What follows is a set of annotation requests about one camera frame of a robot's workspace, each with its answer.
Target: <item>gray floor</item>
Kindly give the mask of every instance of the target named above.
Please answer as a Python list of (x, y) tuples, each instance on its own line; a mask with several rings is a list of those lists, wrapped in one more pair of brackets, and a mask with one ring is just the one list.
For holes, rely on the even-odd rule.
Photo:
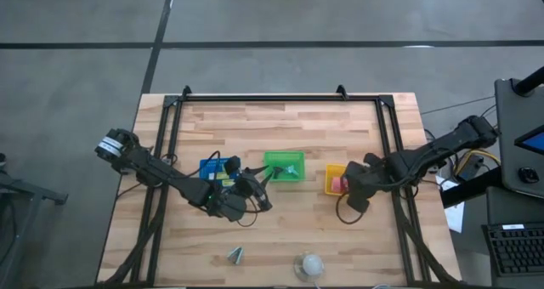
[[(152, 42), (164, 0), (0, 0), (0, 43)], [(174, 0), (165, 41), (542, 39), (541, 0)], [(44, 205), (19, 278), (42, 288), (94, 281), (119, 177), (93, 153), (131, 128), (150, 50), (0, 50), (0, 151), (12, 176), (69, 192)], [(421, 111), (493, 95), (544, 48), (162, 50), (152, 93), (416, 92)], [(437, 136), (493, 99), (423, 116)], [(494, 115), (489, 117), (495, 122)], [(463, 278), (489, 283), (467, 205), (453, 235)]]

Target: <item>keyboard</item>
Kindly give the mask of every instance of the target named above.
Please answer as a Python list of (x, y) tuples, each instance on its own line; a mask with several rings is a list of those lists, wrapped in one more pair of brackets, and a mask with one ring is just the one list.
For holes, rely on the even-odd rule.
[(544, 275), (544, 223), (482, 228), (499, 276)]

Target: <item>green bin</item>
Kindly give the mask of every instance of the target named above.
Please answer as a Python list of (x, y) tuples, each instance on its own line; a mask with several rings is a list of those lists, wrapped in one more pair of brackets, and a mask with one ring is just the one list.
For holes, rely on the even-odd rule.
[[(272, 177), (270, 182), (300, 182), (306, 178), (304, 171), (304, 152), (302, 151), (266, 151), (264, 152), (264, 165), (269, 166), (264, 171), (268, 176), (274, 171), (274, 167), (280, 167), (283, 171), (277, 178)], [(294, 166), (298, 176), (287, 172), (287, 168)]]

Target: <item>yellow tray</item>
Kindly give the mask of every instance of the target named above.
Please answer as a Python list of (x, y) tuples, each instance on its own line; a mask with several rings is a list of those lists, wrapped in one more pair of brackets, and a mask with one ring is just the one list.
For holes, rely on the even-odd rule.
[(346, 171), (346, 166), (327, 164), (325, 173), (325, 193), (331, 196), (341, 196), (342, 193), (332, 191), (332, 178), (340, 178)]

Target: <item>wooden tabletop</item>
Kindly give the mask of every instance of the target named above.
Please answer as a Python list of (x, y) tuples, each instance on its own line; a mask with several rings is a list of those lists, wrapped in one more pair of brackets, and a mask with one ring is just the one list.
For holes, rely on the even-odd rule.
[[(415, 94), (393, 95), (405, 148), (425, 144)], [(134, 132), (143, 146), (155, 144), (163, 97), (142, 96)], [(388, 129), (393, 143), (390, 124)], [(167, 139), (162, 152), (167, 151), (166, 145)], [(250, 228), (225, 218), (208, 217), (170, 189), (156, 286), (307, 286), (298, 280), (292, 267), (295, 256), (304, 251), (317, 253), (324, 261), (320, 286), (405, 284), (391, 195), (378, 192), (371, 198), (365, 216), (357, 224), (346, 225), (336, 217), (337, 198), (323, 192), (327, 163), (362, 161), (368, 152), (383, 156), (373, 103), (184, 103), (175, 167), (183, 173), (192, 172), (200, 159), (208, 158), (215, 150), (220, 150), (221, 156), (239, 156), (243, 167), (261, 167), (266, 150), (302, 150), (306, 180), (269, 183), (267, 191), (274, 207), (260, 213)], [(135, 178), (124, 178), (119, 192), (134, 184)], [(99, 281), (111, 276), (133, 247), (144, 198), (145, 188), (138, 187), (117, 201)], [(421, 184), (416, 205), (425, 242), (459, 279), (437, 187)], [(347, 208), (341, 213), (346, 219), (356, 216)], [(243, 224), (251, 221), (251, 214), (241, 220)], [(245, 252), (241, 265), (234, 266), (226, 255), (238, 246)], [(411, 256), (418, 273), (413, 248)], [(144, 261), (143, 278), (146, 270)]]

